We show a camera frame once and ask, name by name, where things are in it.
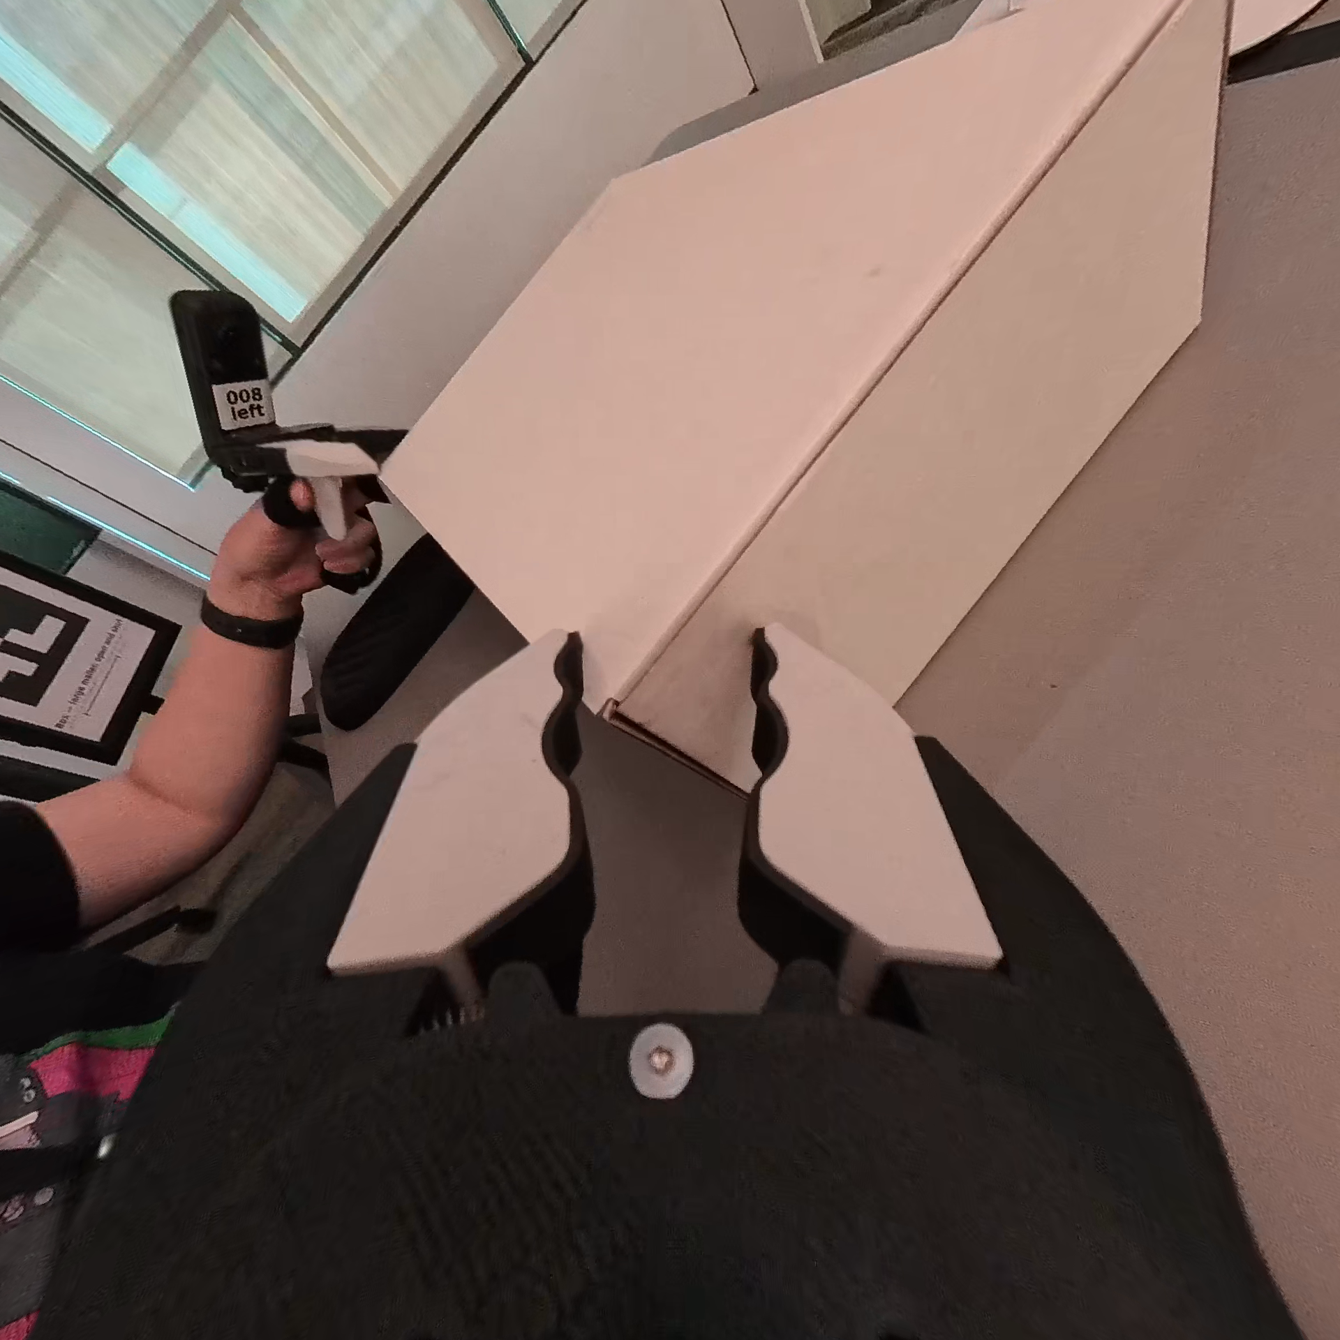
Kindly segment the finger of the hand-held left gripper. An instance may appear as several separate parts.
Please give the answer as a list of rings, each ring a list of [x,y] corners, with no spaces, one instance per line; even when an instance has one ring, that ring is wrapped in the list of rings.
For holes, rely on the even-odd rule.
[[[257,470],[263,478],[378,477],[407,429],[298,424],[257,427]]]

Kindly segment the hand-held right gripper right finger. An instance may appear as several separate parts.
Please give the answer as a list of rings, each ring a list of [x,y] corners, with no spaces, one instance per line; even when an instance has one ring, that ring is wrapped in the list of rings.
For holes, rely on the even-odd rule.
[[[829,970],[874,1008],[901,963],[994,971],[994,930],[912,729],[847,668],[780,624],[751,638],[759,770],[738,914],[778,967]]]

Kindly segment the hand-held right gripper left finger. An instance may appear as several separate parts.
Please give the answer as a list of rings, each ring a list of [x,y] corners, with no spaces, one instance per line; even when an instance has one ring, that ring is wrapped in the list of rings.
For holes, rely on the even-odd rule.
[[[580,636],[552,630],[419,732],[328,951],[335,978],[429,968],[474,1011],[501,967],[528,963],[576,1013],[595,912],[582,692]]]

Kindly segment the white cardboard box with lid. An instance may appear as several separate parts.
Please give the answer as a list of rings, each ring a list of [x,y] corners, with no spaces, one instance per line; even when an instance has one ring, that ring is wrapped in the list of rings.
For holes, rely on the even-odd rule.
[[[1198,327],[1230,27],[1022,3],[612,180],[391,491],[746,793],[753,632],[898,703]]]

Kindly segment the person's left forearm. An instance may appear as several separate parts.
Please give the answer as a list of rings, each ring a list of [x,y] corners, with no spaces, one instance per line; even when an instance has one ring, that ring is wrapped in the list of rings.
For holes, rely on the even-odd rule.
[[[145,904],[239,833],[274,770],[293,660],[293,644],[198,627],[124,770],[38,804],[72,869],[80,930]]]

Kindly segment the person's left hand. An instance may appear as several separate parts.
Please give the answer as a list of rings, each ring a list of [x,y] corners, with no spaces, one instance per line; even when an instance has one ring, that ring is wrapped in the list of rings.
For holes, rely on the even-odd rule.
[[[354,494],[346,536],[330,539],[320,528],[276,525],[260,504],[250,507],[223,539],[206,593],[229,616],[263,624],[301,614],[306,595],[328,577],[360,577],[375,566],[379,533]]]

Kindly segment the black wristband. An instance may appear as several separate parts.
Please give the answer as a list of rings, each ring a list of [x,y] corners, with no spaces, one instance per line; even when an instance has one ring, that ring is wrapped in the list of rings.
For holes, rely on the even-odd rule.
[[[304,611],[296,604],[281,616],[236,614],[217,606],[209,593],[199,600],[199,624],[214,636],[244,647],[281,651],[296,643]]]

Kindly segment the black office chair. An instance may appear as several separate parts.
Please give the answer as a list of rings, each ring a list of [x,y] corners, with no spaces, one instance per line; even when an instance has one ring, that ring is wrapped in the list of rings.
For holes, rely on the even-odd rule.
[[[365,726],[456,620],[475,584],[432,536],[416,539],[340,630],[317,679],[333,729]]]

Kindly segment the window with blinds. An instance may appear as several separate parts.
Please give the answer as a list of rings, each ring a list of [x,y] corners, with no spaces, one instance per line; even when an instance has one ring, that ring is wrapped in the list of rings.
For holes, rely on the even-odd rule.
[[[579,8],[3,1],[3,387],[196,491],[170,293],[282,372]]]

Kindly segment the green board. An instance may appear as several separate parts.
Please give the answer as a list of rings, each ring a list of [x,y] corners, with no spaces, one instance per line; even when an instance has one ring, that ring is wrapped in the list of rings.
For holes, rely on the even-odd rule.
[[[52,576],[67,576],[100,528],[1,480],[1,552]]]

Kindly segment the black framed poster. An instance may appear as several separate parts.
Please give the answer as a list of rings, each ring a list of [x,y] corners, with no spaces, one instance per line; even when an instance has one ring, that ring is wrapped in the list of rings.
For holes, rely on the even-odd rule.
[[[178,636],[161,614],[3,555],[3,742],[118,764]]]

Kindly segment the person's colourful printed clothing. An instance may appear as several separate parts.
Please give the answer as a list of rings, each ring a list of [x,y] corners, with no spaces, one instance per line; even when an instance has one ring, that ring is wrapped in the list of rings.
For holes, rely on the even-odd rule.
[[[27,1337],[86,1180],[198,965],[80,949],[73,871],[41,817],[3,804],[1,1337]]]

